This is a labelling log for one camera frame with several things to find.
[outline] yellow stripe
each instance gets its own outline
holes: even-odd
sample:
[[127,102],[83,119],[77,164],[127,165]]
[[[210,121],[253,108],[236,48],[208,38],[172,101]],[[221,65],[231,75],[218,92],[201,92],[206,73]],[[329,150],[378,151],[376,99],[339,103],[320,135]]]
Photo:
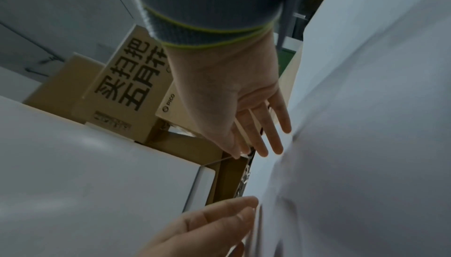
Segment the yellow stripe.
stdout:
[[161,19],[163,19],[165,21],[168,21],[168,22],[170,22],[170,23],[172,23],[174,25],[185,27],[187,29],[194,30],[194,31],[201,31],[201,32],[208,32],[208,33],[218,33],[218,34],[231,34],[231,33],[240,33],[240,32],[248,32],[248,31],[258,30],[258,29],[264,28],[266,26],[266,24],[265,24],[265,25],[258,26],[258,27],[236,29],[236,30],[215,30],[215,29],[208,29],[208,28],[202,28],[202,27],[195,27],[195,26],[190,26],[188,24],[176,22],[176,21],[174,21],[174,20],[172,20],[172,19],[170,19],[170,18],[168,18],[168,17],[166,17],[166,16],[164,16],[162,14],[159,14],[156,11],[150,9],[148,6],[146,6],[142,2],[141,2],[141,5],[146,11],[148,11],[149,13],[151,13],[151,14],[153,14],[153,15],[155,15],[155,16],[157,16],[157,17],[159,17],[159,18],[161,18]]
[[222,41],[222,42],[213,43],[213,44],[177,45],[177,44],[173,44],[173,43],[169,43],[169,42],[163,42],[163,41],[160,41],[160,43],[163,46],[176,47],[176,48],[180,48],[180,49],[206,49],[206,48],[224,46],[224,45],[236,43],[236,42],[239,42],[239,41],[242,41],[242,40],[245,40],[245,39],[249,39],[251,37],[257,36],[257,35],[262,34],[262,33],[265,33],[266,31],[270,30],[271,28],[272,28],[272,22],[270,24],[268,24],[265,28],[262,28],[261,30],[258,30],[257,32],[248,34],[248,35],[243,36],[243,37],[234,38],[234,39],[231,39],[231,40],[228,40],[228,41]]

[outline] green object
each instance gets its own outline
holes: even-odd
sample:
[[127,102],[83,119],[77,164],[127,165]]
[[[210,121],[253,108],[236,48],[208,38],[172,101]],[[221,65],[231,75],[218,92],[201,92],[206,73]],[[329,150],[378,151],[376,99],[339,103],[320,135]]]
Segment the green object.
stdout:
[[282,49],[278,54],[279,60],[279,77],[282,75],[283,71],[287,68],[291,59],[295,56],[295,51],[291,51],[288,49]]

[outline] sleeve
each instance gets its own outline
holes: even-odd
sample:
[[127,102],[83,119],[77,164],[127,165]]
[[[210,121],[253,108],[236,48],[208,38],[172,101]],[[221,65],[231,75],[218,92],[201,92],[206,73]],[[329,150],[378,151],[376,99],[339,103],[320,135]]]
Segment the sleeve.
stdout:
[[286,32],[298,0],[135,0],[152,37],[164,45],[205,48],[272,28],[282,14]]

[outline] human hand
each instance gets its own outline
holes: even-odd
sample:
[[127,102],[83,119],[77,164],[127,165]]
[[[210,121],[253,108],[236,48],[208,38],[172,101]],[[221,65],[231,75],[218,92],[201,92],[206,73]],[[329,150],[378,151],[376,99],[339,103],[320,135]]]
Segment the human hand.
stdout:
[[254,224],[256,197],[241,197],[182,214],[167,226],[138,257],[242,257],[241,242]]
[[252,112],[273,151],[283,152],[266,105],[268,101],[282,130],[289,133],[291,122],[279,89],[272,30],[229,45],[200,50],[166,47],[166,52],[180,98],[202,135],[236,159],[240,152],[249,154],[234,123],[236,118],[259,155],[267,156]]

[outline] hand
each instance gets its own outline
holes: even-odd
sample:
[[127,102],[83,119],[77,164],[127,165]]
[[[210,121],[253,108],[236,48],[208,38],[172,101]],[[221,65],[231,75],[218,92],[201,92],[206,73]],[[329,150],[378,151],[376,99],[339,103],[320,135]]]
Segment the hand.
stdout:
[[138,257],[242,257],[241,242],[254,224],[256,197],[241,197],[181,215],[161,231]]
[[272,30],[230,45],[201,50],[166,47],[166,52],[180,98],[202,135],[236,159],[240,152],[249,154],[249,146],[234,123],[236,118],[259,155],[267,156],[252,112],[273,151],[283,152],[266,105],[268,101],[282,130],[289,133],[291,122],[279,89]]

